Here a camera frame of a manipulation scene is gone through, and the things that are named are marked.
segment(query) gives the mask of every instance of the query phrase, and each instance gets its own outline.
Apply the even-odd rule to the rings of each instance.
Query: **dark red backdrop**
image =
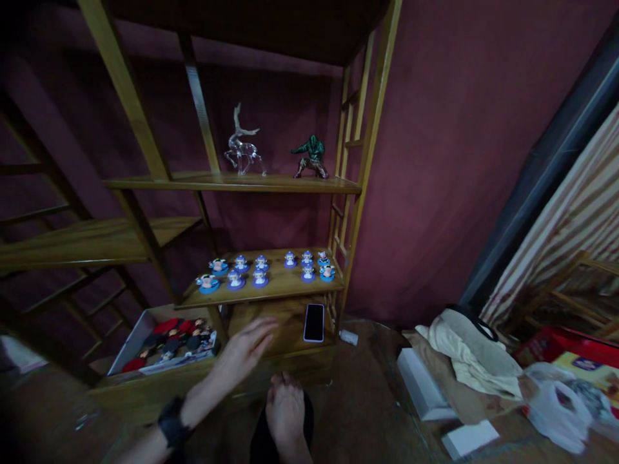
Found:
[[[348,311],[412,326],[458,300],[527,153],[616,12],[597,2],[421,2],[402,8],[368,186]],[[171,169],[208,169],[181,52],[173,34],[119,29]],[[77,10],[46,6],[28,44],[9,56],[6,87],[96,217],[121,214],[101,179],[146,173],[139,147]],[[220,153],[241,124],[270,172],[293,173],[288,150],[316,133],[333,159],[338,68],[195,40]],[[19,154],[0,133],[4,160]],[[227,162],[222,158],[222,166]],[[49,202],[18,181],[3,214]],[[321,245],[328,197],[206,194],[230,249]],[[190,193],[148,192],[149,215],[197,215]],[[168,252],[188,285],[209,256],[196,232]],[[130,271],[153,305],[167,302],[150,266]],[[8,290],[26,298],[19,286]],[[93,295],[86,299],[94,300]]]

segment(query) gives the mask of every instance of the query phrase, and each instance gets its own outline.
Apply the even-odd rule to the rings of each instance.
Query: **wooden floor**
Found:
[[[394,331],[370,322],[345,321],[359,345],[338,342],[330,386],[310,387],[315,415],[311,451],[316,463],[449,463],[440,442],[445,424],[421,422],[397,371],[407,343]],[[144,428],[129,428],[99,412],[82,385],[46,367],[25,377],[4,376],[3,404],[10,431],[27,462],[108,463]],[[215,411],[187,444],[192,463],[246,463],[262,400],[224,414]],[[77,420],[86,423],[75,430]],[[514,412],[493,421],[501,438],[470,457],[481,463],[613,463],[619,447],[591,434],[583,456],[572,456],[539,435]]]

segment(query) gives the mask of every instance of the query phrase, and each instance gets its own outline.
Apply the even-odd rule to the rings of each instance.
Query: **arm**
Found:
[[[271,342],[275,318],[258,318],[230,338],[209,375],[194,385],[185,397],[180,419],[191,430],[240,384],[256,367]],[[159,464],[170,457],[172,449],[159,427],[125,452],[119,463]]]
[[[306,151],[309,150],[309,148],[310,148],[310,143],[307,142],[305,145],[300,146],[296,150],[290,150],[290,153],[292,153],[293,155],[296,155],[298,153],[305,153]]]

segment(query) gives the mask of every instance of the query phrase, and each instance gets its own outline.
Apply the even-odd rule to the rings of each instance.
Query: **small figurine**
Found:
[[[253,273],[253,276],[255,277],[253,279],[253,286],[256,288],[265,288],[266,284],[269,283],[269,279],[266,276],[266,272],[263,271],[262,269],[256,269],[255,272]]]
[[[314,274],[314,268],[311,264],[303,265],[303,274],[301,274],[301,280],[303,282],[313,282],[316,279],[316,275]]]
[[[329,258],[327,258],[327,252],[326,251],[319,251],[318,252],[318,265],[319,266],[327,266],[329,264],[331,264],[331,261],[329,261]]]
[[[312,255],[311,251],[307,250],[303,253],[303,259],[301,260],[301,264],[311,264]]]
[[[262,166],[262,175],[266,175],[266,168],[262,163],[262,158],[258,154],[258,149],[256,145],[250,143],[243,143],[239,140],[241,135],[255,135],[260,129],[254,129],[253,131],[248,131],[245,129],[241,129],[241,124],[239,123],[239,113],[241,112],[241,104],[239,103],[237,107],[234,109],[234,134],[228,139],[228,146],[230,150],[224,153],[224,156],[232,163],[232,166],[238,168],[239,175],[245,175],[247,169],[249,169],[250,164],[253,163],[255,159],[260,162]],[[234,155],[237,157],[237,161],[235,162],[230,155]],[[243,168],[243,156],[247,157],[247,166]]]
[[[245,286],[245,279],[240,272],[232,269],[228,274],[228,289],[232,291],[241,290]]]
[[[298,153],[305,153],[306,151],[309,153],[309,158],[301,158],[299,160],[299,170],[295,174],[295,179],[301,177],[301,173],[305,168],[313,169],[316,172],[316,177],[328,179],[329,173],[322,163],[324,145],[318,140],[318,137],[312,135],[305,145],[300,146],[296,150],[290,150],[290,153],[296,155]]]
[[[244,274],[250,270],[250,267],[247,265],[247,260],[245,259],[245,256],[243,255],[237,256],[234,262],[235,262],[234,270],[236,270],[236,272],[240,274]]]
[[[269,265],[266,262],[266,256],[260,255],[256,258],[256,269],[260,269],[264,272],[269,270]]]
[[[216,276],[226,275],[226,273],[228,272],[228,263],[220,258],[215,258],[214,260],[212,260],[208,264],[208,267],[213,270],[213,274]]]
[[[213,293],[219,288],[219,281],[213,274],[204,274],[202,277],[198,277],[195,280],[195,283],[200,286],[200,293],[203,293],[204,295]]]
[[[286,269],[292,269],[293,267],[297,266],[297,258],[295,257],[295,254],[292,251],[288,251],[286,253],[286,256],[284,256],[284,267]]]
[[[335,278],[335,268],[331,265],[322,266],[320,268],[320,279],[323,282],[332,282]]]

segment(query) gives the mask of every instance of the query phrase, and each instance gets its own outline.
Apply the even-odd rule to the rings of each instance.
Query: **smartphone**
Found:
[[[308,305],[303,340],[310,343],[324,342],[324,305]]]

